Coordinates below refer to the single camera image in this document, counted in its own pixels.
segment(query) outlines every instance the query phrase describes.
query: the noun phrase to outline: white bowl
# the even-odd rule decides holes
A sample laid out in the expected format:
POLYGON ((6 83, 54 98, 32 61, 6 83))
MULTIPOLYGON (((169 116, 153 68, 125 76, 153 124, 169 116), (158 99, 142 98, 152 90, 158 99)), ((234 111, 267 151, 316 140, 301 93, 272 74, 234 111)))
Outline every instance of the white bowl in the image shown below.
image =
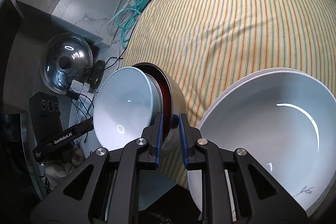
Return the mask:
POLYGON ((109 151, 141 137, 161 109, 155 84, 139 69, 124 67, 102 85, 93 112, 99 143, 109 151))
MULTIPOLYGON (((309 75, 272 70, 224 91, 198 127, 220 148, 247 149, 305 210, 317 208, 336 170, 336 101, 309 75)), ((200 171, 188 183, 202 210, 200 171)))

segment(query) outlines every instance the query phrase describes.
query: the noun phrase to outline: silver bolt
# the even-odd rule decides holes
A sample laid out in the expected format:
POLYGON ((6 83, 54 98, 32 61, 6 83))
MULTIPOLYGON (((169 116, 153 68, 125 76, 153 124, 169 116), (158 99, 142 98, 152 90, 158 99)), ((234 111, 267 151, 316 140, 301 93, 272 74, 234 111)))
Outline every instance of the silver bolt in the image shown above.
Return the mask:
POLYGON ((136 141, 136 144, 138 144, 138 145, 144 145, 144 144, 146 144, 146 143, 147 143, 147 140, 144 139, 144 138, 139 138, 139 139, 137 139, 137 141, 136 141))
POLYGON ((200 138, 200 139, 197 140, 197 142, 200 145, 206 145, 208 143, 208 140, 204 139, 204 138, 200 138))
POLYGON ((106 152, 107 152, 107 150, 105 149, 105 148, 98 148, 97 150, 96 150, 96 154, 98 155, 98 156, 103 156, 103 155, 105 155, 106 154, 106 152))
POLYGON ((237 149, 237 154, 240 156, 245 156, 246 155, 246 150, 244 148, 238 148, 237 149))

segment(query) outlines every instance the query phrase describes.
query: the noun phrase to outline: black device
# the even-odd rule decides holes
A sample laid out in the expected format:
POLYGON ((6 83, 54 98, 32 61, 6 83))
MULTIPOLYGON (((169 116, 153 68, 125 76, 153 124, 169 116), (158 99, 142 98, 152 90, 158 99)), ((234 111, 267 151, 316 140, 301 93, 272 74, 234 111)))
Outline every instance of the black device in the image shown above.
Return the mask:
POLYGON ((58 159, 64 150, 72 147, 70 142, 93 130, 92 117, 63 130, 56 96, 38 92, 29 99, 29 109, 37 141, 33 148, 37 162, 58 159))
MULTIPOLYGON (((179 117, 182 155, 188 170, 202 170, 203 223, 232 223, 228 170, 236 224, 304 224, 307 215, 289 193, 244 149, 232 152, 203 139, 179 117)), ((33 224, 136 224, 139 171, 160 163, 163 114, 141 138, 108 152, 98 148, 31 213, 33 224)))

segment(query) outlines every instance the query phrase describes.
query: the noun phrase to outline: yellow striped cloth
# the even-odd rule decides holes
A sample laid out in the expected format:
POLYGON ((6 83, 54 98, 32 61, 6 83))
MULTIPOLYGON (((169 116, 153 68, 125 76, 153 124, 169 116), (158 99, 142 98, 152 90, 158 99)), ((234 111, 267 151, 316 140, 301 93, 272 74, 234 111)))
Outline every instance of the yellow striped cloth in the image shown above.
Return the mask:
MULTIPOLYGON (((240 78, 271 67, 301 70, 335 95, 336 0, 153 0, 123 66, 151 62, 180 86, 190 125, 240 78)), ((160 170, 187 187, 181 149, 160 170)))

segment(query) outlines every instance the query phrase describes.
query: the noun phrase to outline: triangular cutout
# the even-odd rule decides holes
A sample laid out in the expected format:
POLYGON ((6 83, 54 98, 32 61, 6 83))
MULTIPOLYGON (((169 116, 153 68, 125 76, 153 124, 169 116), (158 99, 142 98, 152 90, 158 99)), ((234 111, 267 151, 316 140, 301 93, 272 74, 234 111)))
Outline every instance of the triangular cutout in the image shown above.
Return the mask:
POLYGON ((257 196, 259 199, 265 199, 273 196, 277 193, 275 188, 270 184, 270 182, 254 167, 253 165, 248 166, 257 196))
POLYGON ((67 187, 65 187, 63 194, 76 200, 81 200, 92 171, 93 165, 87 166, 67 187))

